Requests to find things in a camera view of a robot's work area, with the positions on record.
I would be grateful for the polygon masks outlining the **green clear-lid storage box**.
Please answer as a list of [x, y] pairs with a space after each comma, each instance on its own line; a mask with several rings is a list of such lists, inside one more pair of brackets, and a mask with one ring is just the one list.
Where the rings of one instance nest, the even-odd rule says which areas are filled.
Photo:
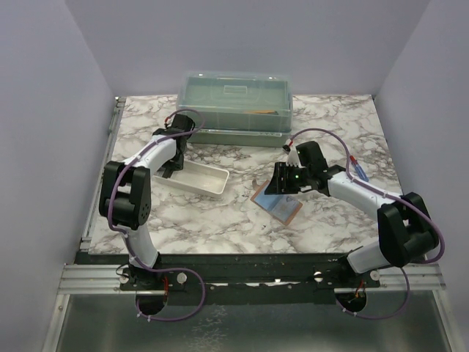
[[292, 130], [289, 79], [256, 73], [189, 73], [177, 96], [177, 108], [203, 129], [192, 135], [195, 144], [281, 147]]

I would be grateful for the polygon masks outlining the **white rectangular tray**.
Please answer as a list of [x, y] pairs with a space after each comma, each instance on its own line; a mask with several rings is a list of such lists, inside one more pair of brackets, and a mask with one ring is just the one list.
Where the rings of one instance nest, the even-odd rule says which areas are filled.
[[169, 174], [160, 169], [154, 178], [172, 188], [218, 199], [224, 193], [229, 176], [227, 169], [185, 161], [182, 170]]

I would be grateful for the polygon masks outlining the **red blue screwdriver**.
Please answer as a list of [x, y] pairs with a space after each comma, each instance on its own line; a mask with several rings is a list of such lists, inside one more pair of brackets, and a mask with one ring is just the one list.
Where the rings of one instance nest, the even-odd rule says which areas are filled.
[[365, 181], [365, 182], [369, 182], [369, 178], [368, 176], [366, 175], [365, 171], [363, 170], [362, 166], [358, 163], [357, 159], [351, 155], [350, 156], [350, 162], [357, 174], [357, 176], [362, 180], [362, 181]]

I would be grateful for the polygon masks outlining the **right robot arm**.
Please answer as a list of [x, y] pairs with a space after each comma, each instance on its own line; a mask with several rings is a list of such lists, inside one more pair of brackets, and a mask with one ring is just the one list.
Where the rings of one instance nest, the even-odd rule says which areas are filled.
[[350, 252], [337, 269], [338, 281], [354, 287], [367, 271], [385, 267], [402, 268], [440, 244], [420, 195], [398, 195], [372, 185], [360, 185], [339, 165], [328, 166], [320, 146], [306, 142], [291, 151], [296, 164], [276, 162], [266, 195], [290, 195], [317, 191], [340, 199], [377, 222], [378, 239]]

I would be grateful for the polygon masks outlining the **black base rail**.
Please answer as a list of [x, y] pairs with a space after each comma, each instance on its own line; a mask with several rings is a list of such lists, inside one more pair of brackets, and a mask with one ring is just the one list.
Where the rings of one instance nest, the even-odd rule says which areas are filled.
[[332, 305], [338, 298], [363, 302], [365, 274], [342, 274], [340, 254], [164, 254], [157, 273], [134, 268], [124, 254], [79, 252], [72, 265], [116, 265], [128, 282], [162, 293], [134, 296], [143, 306], [302, 304]]

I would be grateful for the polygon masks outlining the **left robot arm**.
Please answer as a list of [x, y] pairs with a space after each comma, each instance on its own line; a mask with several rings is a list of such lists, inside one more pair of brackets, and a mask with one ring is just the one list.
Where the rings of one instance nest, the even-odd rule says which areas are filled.
[[167, 177], [183, 170], [187, 141], [200, 130], [188, 112], [202, 117], [194, 109], [174, 111], [140, 151], [125, 161], [109, 161], [103, 167], [99, 214], [107, 219], [111, 230], [122, 234], [129, 264], [140, 268], [137, 280], [148, 290], [157, 288], [163, 278], [162, 271], [155, 267], [158, 250], [147, 228], [152, 177], [159, 170]]

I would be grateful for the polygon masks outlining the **brown leather card holder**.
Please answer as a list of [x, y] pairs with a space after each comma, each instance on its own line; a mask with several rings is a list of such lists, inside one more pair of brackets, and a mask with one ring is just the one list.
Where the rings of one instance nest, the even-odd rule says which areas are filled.
[[296, 198], [285, 194], [266, 195], [269, 182], [260, 185], [251, 201], [283, 225], [288, 225], [298, 214], [303, 204]]

